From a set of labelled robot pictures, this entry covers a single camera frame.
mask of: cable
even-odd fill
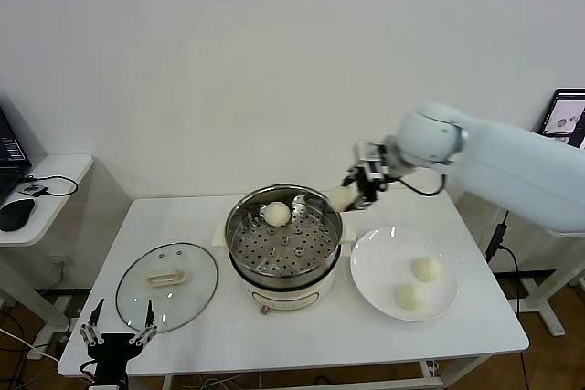
[[[46,347],[52,346],[53,344],[61,344],[61,342],[52,342],[52,343],[45,343],[45,344],[37,344],[35,347]],[[30,347],[23,347],[22,349],[8,349],[7,347],[0,347],[0,351],[2,352],[28,352],[32,351]]]
[[[96,364],[97,362],[98,362],[98,360],[89,360],[89,361],[86,361],[85,363],[83,363],[82,365],[80,365],[80,372],[82,372],[83,374],[85,374],[91,380],[95,379],[95,376],[93,375],[93,373],[92,372],[88,372],[87,370],[85,370],[85,368],[87,366],[89,366],[89,365]]]
[[[29,385],[34,383],[37,379],[42,378],[43,376],[45,376],[46,374],[50,374],[51,372],[55,372],[57,370],[57,367],[53,368],[53,369],[48,369],[47,371],[43,372],[42,374],[38,374],[37,376],[35,376],[33,379],[31,379],[30,381],[27,381],[21,385],[19,385],[18,387],[13,388],[13,390],[18,390],[19,388],[23,388],[25,385]]]
[[[47,291],[54,289],[56,286],[59,285],[59,283],[61,283],[65,279],[65,264],[63,262],[59,262],[59,266],[61,267],[61,273],[58,276],[58,281],[55,282],[50,287],[46,288],[44,291],[39,292],[39,295],[42,296],[43,294],[47,294]]]
[[[51,356],[51,355],[49,355],[47,353],[44,353],[44,352],[39,351],[39,349],[37,349],[35,346],[33,346],[32,344],[28,344],[22,338],[17,337],[16,335],[10,333],[9,331],[5,331],[4,329],[0,328],[0,332],[5,333],[6,335],[8,335],[9,337],[14,338],[15,340],[19,340],[21,343],[27,345],[28,347],[30,347],[31,349],[33,349],[34,351],[36,351],[39,355],[46,356],[47,358],[50,358],[54,362],[59,363],[59,360],[57,358],[55,358],[54,356]]]
[[[80,188],[79,185],[77,184],[77,182],[71,178],[68,177],[64,177],[63,175],[51,175],[50,177],[35,177],[34,175],[29,175],[28,177],[23,177],[20,178],[18,180],[19,183],[32,183],[32,182],[40,182],[43,180],[51,180],[53,178],[58,178],[61,180],[67,180],[68,182],[71,182],[75,185],[75,188],[72,191],[67,192],[66,194],[53,194],[51,192],[48,191],[48,189],[45,189],[43,192],[41,192],[38,195],[50,195],[50,196],[69,196],[69,195],[73,195],[75,194],[78,189]]]
[[[508,247],[499,246],[504,251],[507,251],[512,259],[514,260],[514,267],[516,268],[516,317],[518,321],[520,321],[520,270],[518,269],[518,261],[516,260],[516,255],[514,252],[509,249]],[[520,353],[520,362],[522,363],[522,374],[524,375],[524,384],[526,385],[526,389],[530,390],[530,384],[528,383],[528,376],[527,376],[527,365],[524,362],[524,353]]]
[[[490,239],[490,243],[488,244],[487,248],[485,249],[485,262],[488,264],[490,260],[495,255],[495,252],[501,248],[500,244],[504,241],[504,234],[508,229],[507,224],[505,221],[508,219],[508,215],[510,214],[509,210],[505,211],[504,219],[500,224],[495,227],[494,233],[492,234],[492,238]]]
[[[315,385],[318,385],[318,384],[319,384],[319,380],[320,380],[320,379],[323,379],[323,380],[324,380],[326,383],[328,383],[329,385],[332,385],[332,384],[333,384],[333,383],[331,382],[331,380],[330,380],[328,377],[326,377],[326,376],[323,376],[322,374],[320,374],[319,376],[317,376],[317,377],[314,379],[314,384],[315,384]]]
[[[422,192],[421,190],[417,189],[416,187],[411,186],[410,184],[406,183],[401,178],[399,178],[396,181],[397,182],[401,182],[406,187],[408,187],[408,189],[410,189],[413,192],[416,192],[419,195],[422,195],[422,196],[435,196],[437,194],[440,194],[442,192],[442,190],[445,188],[445,186],[447,185],[447,175],[441,174],[441,185],[439,186],[439,189],[437,189],[435,192],[430,192],[430,193],[429,192]]]
[[[2,311],[2,310],[0,310],[0,312],[2,312],[6,317],[8,317],[10,320],[12,320],[15,323],[15,325],[18,327],[18,330],[20,331],[20,334],[22,335],[22,338],[25,338],[25,330],[23,329],[20,322],[17,319],[15,319],[12,315],[10,315],[8,312]],[[10,383],[8,384],[8,390],[10,390],[12,388],[12,384],[14,382],[23,383],[23,381],[20,379],[20,377],[16,376],[18,374],[18,369],[20,368],[20,364],[22,363],[22,360],[23,360],[23,352],[21,352],[20,355],[18,355],[18,362],[16,363],[15,370],[12,373],[12,378],[10,380]]]

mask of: mouse cable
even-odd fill
[[[516,259],[516,255],[510,248],[505,246],[498,246],[498,249],[507,251],[514,260],[514,267],[516,269],[516,317],[518,318],[518,322],[520,322],[520,325],[522,325],[522,322],[520,321],[520,270],[518,269],[518,261]],[[522,363],[522,374],[524,375],[524,384],[526,386],[526,389],[530,390],[530,384],[528,383],[527,376],[527,365],[524,362],[524,352],[520,352],[520,361]]]
[[[35,177],[34,175],[29,175],[28,177],[22,177],[22,178],[18,179],[18,182],[19,183],[32,183],[32,182],[40,182],[42,180],[51,180],[53,178],[67,180],[68,182],[73,183],[75,185],[75,188],[72,191],[67,192],[66,194],[53,194],[52,192],[49,192],[48,189],[45,189],[42,193],[40,193],[40,195],[68,196],[68,195],[75,194],[77,192],[77,190],[80,188],[75,180],[70,179],[68,177],[64,177],[63,175],[51,175],[50,177]]]

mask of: power outlet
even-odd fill
[[[53,265],[62,265],[63,267],[73,265],[71,258],[67,255],[49,255],[48,260],[50,260]]]

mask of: white desk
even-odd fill
[[[491,354],[528,347],[522,327],[445,193],[423,198],[406,189],[391,189],[368,210],[344,214],[358,236],[379,226],[410,225],[440,241],[458,262],[461,291],[457,301],[440,319],[421,323],[398,321],[370,306],[353,284],[347,257],[340,260],[334,286],[322,302],[300,311],[261,315],[240,290],[229,260],[220,255],[220,248],[211,247],[218,222],[239,199],[147,199],[132,204],[81,321],[87,321],[105,298],[101,331],[127,332],[115,307],[120,278],[142,254],[166,243],[186,241],[208,248],[218,263],[219,280],[207,308],[182,328],[154,337],[128,363],[128,374],[227,373],[461,358],[441,378],[407,380],[401,387],[429,388],[451,384]],[[88,359],[76,327],[58,371],[80,376],[80,364]]]
[[[79,183],[91,168],[92,163],[93,160],[90,155],[46,155],[38,158],[37,163],[34,164],[28,174],[35,177],[63,175]],[[73,188],[72,183],[59,179],[44,181],[43,185],[47,186],[49,191],[55,194],[68,192]],[[5,204],[24,198],[30,197],[15,191],[5,200]],[[36,244],[45,236],[48,228],[68,200],[68,196],[41,196],[35,198],[35,207],[24,227],[14,232],[0,231],[0,248],[28,247]],[[67,330],[69,319],[63,314],[63,311],[69,304],[70,296],[59,297],[56,303],[51,305],[35,292],[27,279],[17,269],[1,258],[0,289],[20,301],[47,323],[39,331],[34,344],[48,343],[53,333]],[[39,359],[40,355],[35,351],[30,351],[28,358]]]

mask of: laptop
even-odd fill
[[[0,109],[0,205],[29,170],[30,161]]]

